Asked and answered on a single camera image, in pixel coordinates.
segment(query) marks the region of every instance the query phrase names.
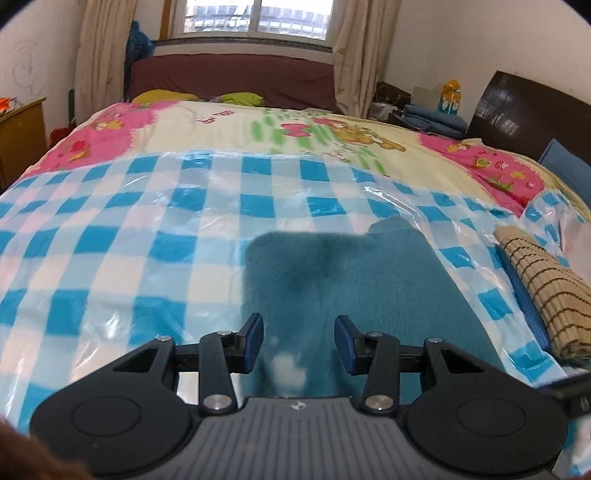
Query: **window frame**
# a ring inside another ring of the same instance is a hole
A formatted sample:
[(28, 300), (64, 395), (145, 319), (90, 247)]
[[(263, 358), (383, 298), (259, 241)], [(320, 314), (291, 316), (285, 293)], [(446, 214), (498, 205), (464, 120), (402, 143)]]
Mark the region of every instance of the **window frame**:
[(183, 32), (185, 12), (187, 9), (187, 0), (176, 0), (174, 8), (174, 16), (172, 21), (172, 32), (171, 38), (250, 38), (250, 39), (266, 39), (266, 40), (277, 40), (277, 41), (290, 41), (301, 44), (312, 44), (323, 47), (332, 47), (334, 39), (333, 32), (333, 18), (335, 14), (335, 6), (339, 0), (333, 0), (332, 10), (330, 13), (330, 23), (326, 31), (326, 39), (319, 40), (318, 38), (301, 37), (299, 35), (287, 35), (281, 33), (268, 33), (259, 32), (258, 28), (259, 21), (261, 19), (261, 8), (263, 0), (250, 0), (252, 2), (252, 14), (251, 21), (248, 24), (248, 31), (246, 32), (227, 32), (227, 31), (213, 31), (213, 32)]

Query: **wooden cabinet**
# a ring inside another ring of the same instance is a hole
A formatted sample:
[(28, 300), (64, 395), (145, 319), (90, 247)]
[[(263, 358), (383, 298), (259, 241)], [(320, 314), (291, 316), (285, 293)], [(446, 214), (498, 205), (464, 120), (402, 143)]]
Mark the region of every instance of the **wooden cabinet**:
[(44, 98), (0, 116), (0, 192), (47, 152)]

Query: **round black pad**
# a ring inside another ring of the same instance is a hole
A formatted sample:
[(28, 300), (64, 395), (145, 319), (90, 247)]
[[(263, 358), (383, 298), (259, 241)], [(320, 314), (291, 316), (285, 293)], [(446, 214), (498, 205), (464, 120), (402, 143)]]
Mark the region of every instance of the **round black pad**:
[(131, 430), (141, 420), (142, 409), (122, 397), (101, 397), (76, 407), (74, 427), (93, 437), (114, 437)]
[(427, 456), (476, 475), (548, 466), (566, 429), (557, 403), (499, 371), (446, 375), (407, 414), (408, 434)]
[(31, 433), (97, 477), (140, 473), (161, 462), (191, 428), (188, 406), (142, 374), (92, 375), (43, 402)]

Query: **window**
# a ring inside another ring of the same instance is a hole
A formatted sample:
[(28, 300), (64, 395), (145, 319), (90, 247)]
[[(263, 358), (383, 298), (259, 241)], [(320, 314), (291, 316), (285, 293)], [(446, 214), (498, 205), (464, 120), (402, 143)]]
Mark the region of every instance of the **window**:
[(326, 44), (333, 0), (177, 0), (175, 36), (278, 38)]

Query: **metal screw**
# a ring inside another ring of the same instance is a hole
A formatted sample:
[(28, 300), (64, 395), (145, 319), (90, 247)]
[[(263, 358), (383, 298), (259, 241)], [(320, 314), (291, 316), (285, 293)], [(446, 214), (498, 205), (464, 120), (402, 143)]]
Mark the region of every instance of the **metal screw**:
[(228, 408), (230, 405), (232, 405), (232, 399), (227, 395), (214, 393), (213, 395), (205, 397), (203, 400), (203, 405), (205, 405), (209, 410), (223, 410), (224, 408)]
[(387, 395), (372, 395), (365, 399), (365, 406), (372, 410), (388, 410), (394, 405), (394, 400)]

